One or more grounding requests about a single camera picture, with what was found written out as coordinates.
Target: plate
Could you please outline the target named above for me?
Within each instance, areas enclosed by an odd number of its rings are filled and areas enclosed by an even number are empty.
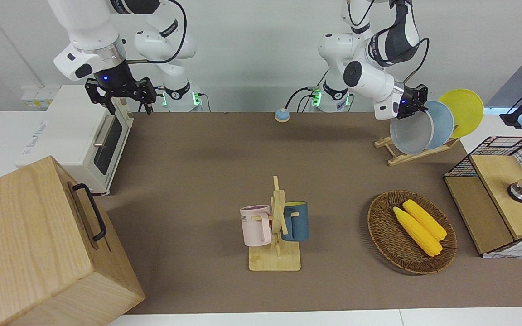
[[[460,138],[473,132],[483,120],[483,100],[468,89],[453,89],[439,98],[451,110],[455,129],[452,138]]]
[[[427,101],[424,106],[428,109],[432,123],[434,124],[434,132],[427,150],[435,149],[443,146],[448,141],[454,130],[454,117],[446,105],[439,101]]]
[[[434,124],[429,114],[418,111],[412,117],[390,121],[390,137],[404,154],[418,154],[430,144]]]

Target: black handle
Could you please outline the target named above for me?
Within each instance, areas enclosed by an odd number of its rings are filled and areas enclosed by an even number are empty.
[[[86,190],[87,197],[90,199],[90,203],[92,204],[92,208],[94,209],[94,213],[96,214],[96,218],[98,219],[98,224],[100,225],[100,233],[97,235],[94,235],[92,237],[92,240],[95,242],[98,242],[100,239],[106,236],[106,225],[104,224],[104,220],[102,219],[102,216],[100,215],[100,211],[98,210],[98,206],[96,206],[96,202],[94,200],[94,197],[92,196],[92,192],[90,191],[90,188],[88,188],[85,184],[79,183],[72,187],[72,189],[76,192],[80,189]]]

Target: brown table surface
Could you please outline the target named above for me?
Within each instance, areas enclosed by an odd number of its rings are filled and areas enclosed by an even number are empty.
[[[453,149],[388,167],[373,114],[136,115],[108,209],[147,299],[133,314],[522,306],[522,260],[480,258],[442,177]],[[300,272],[250,272],[239,208],[269,204],[273,175],[308,202]],[[449,217],[458,254],[443,272],[408,276],[367,229],[382,192],[417,192]]]

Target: wooden cabinet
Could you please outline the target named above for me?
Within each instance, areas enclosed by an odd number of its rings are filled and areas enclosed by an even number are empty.
[[[108,215],[74,186],[52,157],[0,177],[0,325],[105,326],[145,298]]]

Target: light blue plate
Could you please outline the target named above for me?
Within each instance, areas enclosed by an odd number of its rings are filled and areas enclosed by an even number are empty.
[[[432,139],[426,147],[427,150],[432,150],[448,141],[454,130],[454,117],[450,109],[439,101],[427,101],[424,106],[428,108],[427,113],[435,126]]]
[[[434,124],[430,114],[418,111],[411,117],[390,120],[390,137],[396,148],[404,154],[418,154],[432,140]]]

